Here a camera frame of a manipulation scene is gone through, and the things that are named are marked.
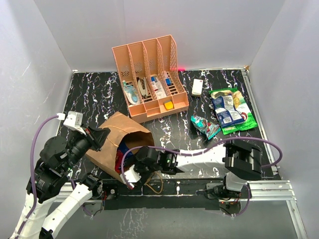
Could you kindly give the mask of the blue snack pouch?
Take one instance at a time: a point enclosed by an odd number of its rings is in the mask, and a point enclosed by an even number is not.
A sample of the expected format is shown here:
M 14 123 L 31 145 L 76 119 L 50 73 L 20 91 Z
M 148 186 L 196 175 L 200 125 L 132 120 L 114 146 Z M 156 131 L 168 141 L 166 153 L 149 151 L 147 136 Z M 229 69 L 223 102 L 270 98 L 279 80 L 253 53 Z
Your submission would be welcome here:
M 222 128 L 244 122 L 244 118 L 235 109 L 231 94 L 212 99 L 212 104 Z

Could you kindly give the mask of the brown paper bag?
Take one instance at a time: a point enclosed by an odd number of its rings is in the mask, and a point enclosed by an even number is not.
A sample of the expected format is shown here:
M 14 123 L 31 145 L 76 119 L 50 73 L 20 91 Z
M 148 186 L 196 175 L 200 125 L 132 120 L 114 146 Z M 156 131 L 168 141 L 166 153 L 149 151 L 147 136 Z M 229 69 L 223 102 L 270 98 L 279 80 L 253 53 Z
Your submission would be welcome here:
M 89 150 L 88 159 L 107 174 L 123 182 L 121 160 L 127 150 L 137 146 L 154 146 L 152 133 L 128 116 L 116 112 L 100 128 L 110 129 L 100 151 Z

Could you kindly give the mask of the red green candy pack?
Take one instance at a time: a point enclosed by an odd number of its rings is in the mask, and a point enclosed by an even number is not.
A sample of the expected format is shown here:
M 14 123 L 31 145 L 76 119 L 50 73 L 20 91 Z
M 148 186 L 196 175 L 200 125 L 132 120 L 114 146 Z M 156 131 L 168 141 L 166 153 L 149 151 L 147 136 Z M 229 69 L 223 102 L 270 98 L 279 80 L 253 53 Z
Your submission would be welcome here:
M 191 122 L 193 126 L 202 134 L 204 134 L 208 140 L 214 138 L 221 131 L 219 125 L 212 123 L 200 116 L 192 115 Z

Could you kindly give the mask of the green Chuba chips bag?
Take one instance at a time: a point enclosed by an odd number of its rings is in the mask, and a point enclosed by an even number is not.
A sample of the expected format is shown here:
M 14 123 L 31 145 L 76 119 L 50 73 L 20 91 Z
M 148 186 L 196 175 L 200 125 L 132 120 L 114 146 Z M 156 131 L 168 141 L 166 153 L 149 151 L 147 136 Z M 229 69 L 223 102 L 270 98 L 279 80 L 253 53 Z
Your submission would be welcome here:
M 221 128 L 224 135 L 231 134 L 237 131 L 245 131 L 256 128 L 258 126 L 254 116 L 252 115 L 251 110 L 249 109 L 242 93 L 236 88 L 224 88 L 220 90 L 212 90 L 209 92 L 212 99 L 217 98 L 218 96 L 224 96 L 231 94 L 233 97 L 235 109 L 240 113 L 240 115 L 244 118 L 244 122 L 241 124 L 235 124 L 232 126 L 228 126 L 226 128 Z

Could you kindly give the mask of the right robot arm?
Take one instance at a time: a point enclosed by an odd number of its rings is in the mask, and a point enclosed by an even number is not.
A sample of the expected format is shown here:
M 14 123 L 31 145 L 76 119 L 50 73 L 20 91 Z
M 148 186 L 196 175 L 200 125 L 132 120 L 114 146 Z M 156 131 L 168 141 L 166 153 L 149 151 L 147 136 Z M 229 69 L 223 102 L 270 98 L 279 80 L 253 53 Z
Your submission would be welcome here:
M 143 146 L 134 155 L 135 162 L 129 168 L 132 183 L 146 183 L 157 171 L 175 175 L 195 169 L 227 169 L 223 182 L 206 187 L 208 197 L 218 199 L 238 198 L 248 181 L 262 178 L 261 150 L 242 140 L 231 140 L 210 150 L 164 150 Z

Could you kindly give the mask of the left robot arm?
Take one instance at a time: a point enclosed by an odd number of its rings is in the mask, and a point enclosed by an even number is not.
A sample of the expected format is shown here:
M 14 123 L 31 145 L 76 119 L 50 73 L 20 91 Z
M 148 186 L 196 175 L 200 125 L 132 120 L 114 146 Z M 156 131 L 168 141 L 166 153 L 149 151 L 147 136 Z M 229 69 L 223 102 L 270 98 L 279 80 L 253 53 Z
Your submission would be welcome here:
M 11 238 L 54 239 L 87 200 L 102 195 L 102 180 L 87 173 L 70 195 L 52 213 L 48 212 L 68 181 L 69 171 L 87 151 L 100 151 L 110 132 L 109 128 L 86 127 L 83 132 L 71 132 L 69 139 L 54 136 L 45 143 L 31 173 L 24 207 Z

